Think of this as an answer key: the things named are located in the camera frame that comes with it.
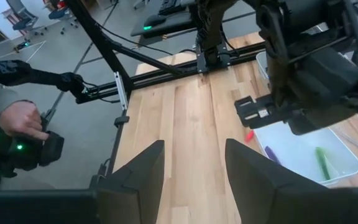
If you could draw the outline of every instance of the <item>wooden table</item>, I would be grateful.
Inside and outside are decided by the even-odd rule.
[[[261,41],[254,33],[230,43],[238,48]],[[193,59],[194,54],[182,53],[160,61],[174,65]],[[142,64],[137,73],[155,69]],[[165,178],[157,223],[241,223],[226,174],[225,142],[244,142],[250,131],[241,125],[234,101],[268,92],[256,61],[133,91],[114,171],[163,139]],[[336,127],[358,141],[358,116]],[[344,142],[358,157],[358,147]],[[248,146],[260,152],[257,139]],[[341,186],[358,186],[358,175]]]

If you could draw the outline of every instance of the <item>vr controller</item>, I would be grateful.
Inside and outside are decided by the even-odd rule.
[[[46,127],[47,120],[42,118],[42,121],[42,126]],[[1,177],[15,177],[14,169],[29,171],[60,158],[64,138],[54,132],[46,132],[49,138],[40,141],[25,135],[12,138],[0,128],[0,180]]]

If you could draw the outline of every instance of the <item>human hand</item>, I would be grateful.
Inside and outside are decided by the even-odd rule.
[[[37,107],[28,101],[17,101],[0,114],[0,127],[10,136],[28,134],[39,140],[49,135],[42,132],[41,115]]]

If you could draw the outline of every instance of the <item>finger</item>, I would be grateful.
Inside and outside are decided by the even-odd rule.
[[[43,132],[36,130],[34,128],[28,128],[24,134],[28,134],[29,136],[31,136],[33,138],[43,140],[43,141],[47,140],[49,137],[49,134],[43,133]]]
[[[34,121],[38,122],[38,123],[42,122],[41,115],[38,112],[38,110],[33,111],[33,113],[30,115],[30,118],[33,119]]]
[[[29,112],[29,117],[30,118],[33,118],[33,119],[38,119],[41,117],[38,109],[37,109],[37,106],[32,103],[32,102],[29,102],[29,104],[27,105],[28,106],[28,109],[30,110]]]
[[[34,120],[30,120],[29,122],[27,122],[27,127],[34,128],[35,130],[38,131],[42,131],[42,125]]]

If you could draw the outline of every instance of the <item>black cylinder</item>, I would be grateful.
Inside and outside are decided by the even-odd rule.
[[[283,28],[300,33],[324,22],[326,0],[283,0],[280,11]]]

